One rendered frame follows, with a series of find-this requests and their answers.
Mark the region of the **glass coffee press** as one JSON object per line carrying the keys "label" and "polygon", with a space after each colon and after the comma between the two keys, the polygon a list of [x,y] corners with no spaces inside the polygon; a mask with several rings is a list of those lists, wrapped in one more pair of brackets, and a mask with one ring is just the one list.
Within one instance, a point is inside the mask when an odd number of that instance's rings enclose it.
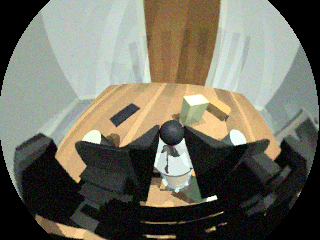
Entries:
{"label": "glass coffee press", "polygon": [[191,183],[193,165],[184,141],[184,128],[180,121],[167,121],[159,129],[157,145],[157,172],[152,177],[163,177],[164,185],[172,192],[183,192]]}

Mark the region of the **tan box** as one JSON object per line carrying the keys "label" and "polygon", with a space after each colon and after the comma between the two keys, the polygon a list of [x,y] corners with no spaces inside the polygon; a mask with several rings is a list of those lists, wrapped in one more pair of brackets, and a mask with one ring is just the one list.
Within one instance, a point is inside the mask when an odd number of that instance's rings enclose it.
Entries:
{"label": "tan box", "polygon": [[212,115],[215,115],[215,117],[221,121],[228,116],[229,111],[232,109],[231,107],[228,108],[228,105],[221,103],[221,101],[217,100],[216,97],[213,97],[213,99],[209,101],[207,107],[207,111],[211,112]]}

